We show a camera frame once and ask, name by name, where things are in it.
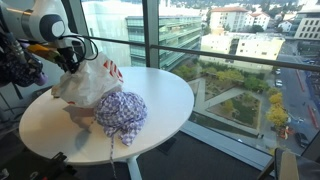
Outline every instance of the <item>apartment building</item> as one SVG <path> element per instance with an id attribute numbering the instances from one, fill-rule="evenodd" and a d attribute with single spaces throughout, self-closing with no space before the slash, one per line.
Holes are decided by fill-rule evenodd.
<path id="1" fill-rule="evenodd" d="M 128 16 L 126 18 L 129 41 L 144 42 L 143 17 Z M 160 16 L 159 43 L 163 46 L 200 49 L 201 16 Z M 143 47 L 130 45 L 130 56 L 133 66 L 145 66 Z M 172 53 L 160 50 L 160 68 L 173 69 L 186 57 L 185 53 Z"/>
<path id="2" fill-rule="evenodd" d="M 276 60 L 284 41 L 284 38 L 272 34 L 227 33 L 223 36 L 207 35 L 202 37 L 201 51 Z M 272 70 L 272 66 L 269 65 L 234 61 L 232 59 L 200 56 L 200 60 L 227 64 L 230 67 L 251 73 L 270 72 Z"/>
<path id="3" fill-rule="evenodd" d="M 211 10 L 210 28 L 229 27 L 231 32 L 240 32 L 245 26 L 248 10 L 242 7 L 218 7 Z"/>
<path id="4" fill-rule="evenodd" d="M 270 16 L 264 12 L 259 13 L 252 13 L 250 14 L 252 17 L 254 17 L 254 21 L 252 25 L 259 25 L 263 28 L 263 30 L 266 30 L 269 24 Z"/>
<path id="5" fill-rule="evenodd" d="M 304 8 L 298 12 L 289 36 L 294 39 L 320 40 L 320 5 Z"/>

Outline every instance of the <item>blue and white checkered cloth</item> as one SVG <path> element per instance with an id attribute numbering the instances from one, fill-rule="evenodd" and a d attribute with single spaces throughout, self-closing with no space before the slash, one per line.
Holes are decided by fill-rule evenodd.
<path id="1" fill-rule="evenodd" d="M 107 136 L 112 137 L 119 130 L 122 143 L 130 146 L 144 125 L 147 107 L 137 94 L 112 92 L 101 98 L 94 114 Z"/>

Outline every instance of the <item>car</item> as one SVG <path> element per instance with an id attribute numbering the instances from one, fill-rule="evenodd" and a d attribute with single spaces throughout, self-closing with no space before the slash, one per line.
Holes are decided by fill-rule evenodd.
<path id="1" fill-rule="evenodd" d="M 276 79 L 276 81 L 275 81 L 275 86 L 276 87 L 282 87 L 282 81 L 281 81 L 281 79 Z"/>
<path id="2" fill-rule="evenodd" d="M 275 71 L 275 73 L 276 73 L 276 74 L 281 74 L 281 70 L 280 70 L 280 69 L 277 69 L 277 70 Z"/>
<path id="3" fill-rule="evenodd" d="M 309 140 L 305 134 L 297 132 L 294 134 L 294 136 L 300 147 L 306 148 L 309 145 Z"/>

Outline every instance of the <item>black cable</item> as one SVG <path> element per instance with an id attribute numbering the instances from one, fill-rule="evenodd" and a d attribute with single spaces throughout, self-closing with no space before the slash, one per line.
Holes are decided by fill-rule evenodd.
<path id="1" fill-rule="evenodd" d="M 89 61 L 95 60 L 95 59 L 98 57 L 98 47 L 97 47 L 96 43 L 93 42 L 93 41 L 90 39 L 90 37 L 88 37 L 88 36 L 81 36 L 81 35 L 66 35 L 66 36 L 61 36 L 59 39 L 63 39 L 63 38 L 67 38 L 67 37 L 76 38 L 76 39 L 80 40 L 80 41 L 82 42 L 82 44 L 83 44 L 84 53 L 83 53 L 83 56 L 81 57 L 81 59 L 79 60 L 79 62 L 82 62 L 83 60 L 89 60 Z M 95 50 L 96 50 L 96 55 L 95 55 L 95 57 L 90 58 L 90 59 L 85 58 L 85 56 L 86 56 L 86 54 L 87 54 L 87 47 L 86 47 L 86 44 L 84 43 L 84 41 L 83 41 L 80 37 L 89 40 L 90 43 L 93 44 L 93 46 L 94 46 L 94 48 L 95 48 Z"/>

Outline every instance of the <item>street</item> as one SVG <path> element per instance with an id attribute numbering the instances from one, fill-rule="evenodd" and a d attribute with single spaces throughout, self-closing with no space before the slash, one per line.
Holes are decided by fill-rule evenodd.
<path id="1" fill-rule="evenodd" d="M 286 54 L 279 54 L 278 61 L 303 63 L 302 57 L 290 55 L 294 52 L 292 46 L 284 44 L 281 52 Z M 281 68 L 281 74 L 275 76 L 276 79 L 281 79 L 283 82 L 283 86 L 279 89 L 282 92 L 284 107 L 291 118 L 291 122 L 288 125 L 294 129 L 294 132 L 304 133 L 311 141 L 318 130 L 313 125 L 308 111 L 308 106 L 315 107 L 315 105 L 305 82 L 305 72 L 303 70 Z M 294 135 L 289 135 L 286 140 L 278 137 L 278 143 L 280 146 L 298 154 L 301 154 L 304 150 L 298 145 Z"/>

